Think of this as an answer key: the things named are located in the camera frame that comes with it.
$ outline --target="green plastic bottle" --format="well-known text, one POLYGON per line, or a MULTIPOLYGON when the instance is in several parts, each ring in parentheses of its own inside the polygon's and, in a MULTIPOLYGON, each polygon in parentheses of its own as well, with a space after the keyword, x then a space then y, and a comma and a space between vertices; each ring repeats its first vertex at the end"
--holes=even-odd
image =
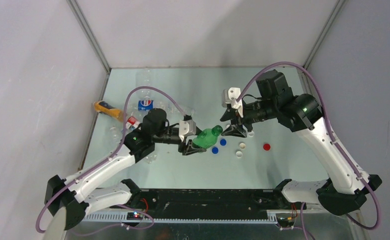
POLYGON ((215 127, 207 128, 202 131, 196 138, 192 140, 192 143, 196 147, 200 147, 203 149, 208 149, 217 143, 217 139, 220 134, 223 132, 223 128, 220 125, 216 125, 215 127))

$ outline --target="red wire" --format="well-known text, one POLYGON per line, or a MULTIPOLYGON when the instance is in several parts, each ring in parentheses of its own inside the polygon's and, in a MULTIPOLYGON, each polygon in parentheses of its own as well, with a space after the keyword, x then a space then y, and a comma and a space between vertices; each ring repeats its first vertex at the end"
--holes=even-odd
POLYGON ((296 215, 295 218, 298 217, 297 207, 295 206, 295 203, 292 203, 293 208, 295 209, 296 215))
POLYGON ((146 206, 145 213, 148 212, 148 202, 147 202, 147 200, 145 198, 142 198, 140 201, 145 203, 145 206, 146 206))
POLYGON ((293 218, 294 217, 294 204, 290 204, 290 216, 293 218))

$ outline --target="bottle cap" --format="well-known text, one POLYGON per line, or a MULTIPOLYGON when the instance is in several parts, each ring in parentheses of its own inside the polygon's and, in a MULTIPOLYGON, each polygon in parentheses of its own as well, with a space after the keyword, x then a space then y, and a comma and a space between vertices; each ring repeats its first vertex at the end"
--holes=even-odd
POLYGON ((236 155, 236 157, 238 159, 242 158, 242 152, 241 151, 237 151, 235 155, 236 155))
POLYGON ((269 151, 270 148, 272 148, 272 147, 270 146, 270 144, 264 143, 264 145, 262 146, 262 148, 263 148, 264 150, 266 150, 266 151, 269 151))
POLYGON ((219 136, 223 132, 223 127, 220 125, 216 125, 211 130, 214 136, 219 136))
POLYGON ((218 154, 218 153, 219 153, 219 148, 216 147, 216 146, 214 146, 214 147, 212 147, 211 152, 212 152, 213 154, 218 154))
POLYGON ((228 142, 226 141, 226 139, 224 139, 224 138, 220 139, 220 145, 226 146, 227 143, 228 142))

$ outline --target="red bottle cap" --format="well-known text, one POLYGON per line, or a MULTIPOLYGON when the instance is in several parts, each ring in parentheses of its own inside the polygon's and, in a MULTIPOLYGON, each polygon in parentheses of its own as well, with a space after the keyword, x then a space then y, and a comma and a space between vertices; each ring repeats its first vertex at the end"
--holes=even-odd
POLYGON ((263 148, 264 150, 266 150, 266 151, 269 151, 270 148, 271 148, 271 146, 270 146, 270 144, 268 144, 268 143, 264 143, 264 145, 262 146, 262 148, 263 148))

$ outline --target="clear plastic bottle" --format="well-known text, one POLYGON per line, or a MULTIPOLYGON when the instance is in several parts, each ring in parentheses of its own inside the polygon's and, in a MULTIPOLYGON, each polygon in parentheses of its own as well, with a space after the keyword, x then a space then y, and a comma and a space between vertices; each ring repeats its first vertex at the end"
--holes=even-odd
POLYGON ((157 149, 155 149, 153 152, 151 152, 148 156, 146 156, 143 160, 147 162, 148 164, 151 164, 157 159, 157 149))
POLYGON ((108 134, 109 134, 109 139, 110 139, 109 142, 112 146, 117 146, 123 137, 122 131, 116 126, 110 127, 108 129, 108 134))
MULTIPOLYGON (((152 73, 148 68, 144 68, 136 72, 136 87, 149 86, 152 87, 152 73)), ((138 97, 139 111, 149 111, 152 109, 153 91, 151 89, 140 89, 136 93, 138 97)))

